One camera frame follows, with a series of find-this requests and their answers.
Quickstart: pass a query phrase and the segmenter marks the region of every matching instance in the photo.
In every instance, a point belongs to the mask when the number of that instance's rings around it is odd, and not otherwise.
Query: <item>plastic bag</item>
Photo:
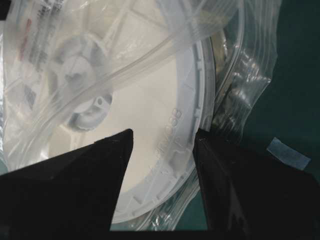
[[[235,10],[233,0],[13,1],[4,30],[4,159],[9,170],[45,159],[41,149],[51,132],[79,104],[130,84],[155,64],[222,29]],[[125,21],[127,12],[145,24]],[[117,35],[119,28],[128,31]],[[132,37],[132,31],[140,35]],[[147,35],[152,40],[146,41]],[[55,53],[77,51],[78,46],[98,49],[101,42],[106,50],[104,56],[94,56],[99,61],[86,78],[90,80],[75,84],[79,76],[68,72],[67,78],[58,77],[58,86],[50,86],[44,73],[65,71],[51,65]]]
[[[238,11],[228,25],[212,36],[216,95],[211,131],[234,142],[241,139],[251,109],[272,79],[277,59],[276,33],[281,6],[279,0],[244,0],[238,3]],[[172,231],[199,190],[194,169],[166,202],[114,229]]]

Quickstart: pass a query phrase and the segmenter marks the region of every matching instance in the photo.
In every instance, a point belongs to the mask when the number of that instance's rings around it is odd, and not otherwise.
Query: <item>green surface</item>
[[[202,203],[201,193],[195,196],[195,198],[189,203],[185,209],[183,216],[177,224],[175,230],[177,231],[204,231],[207,230],[207,222],[205,216],[204,205]]]
[[[311,158],[305,171],[320,182],[320,1],[282,2],[273,79],[247,119],[241,145],[267,154],[274,137]],[[206,225],[201,196],[191,202],[179,230]]]

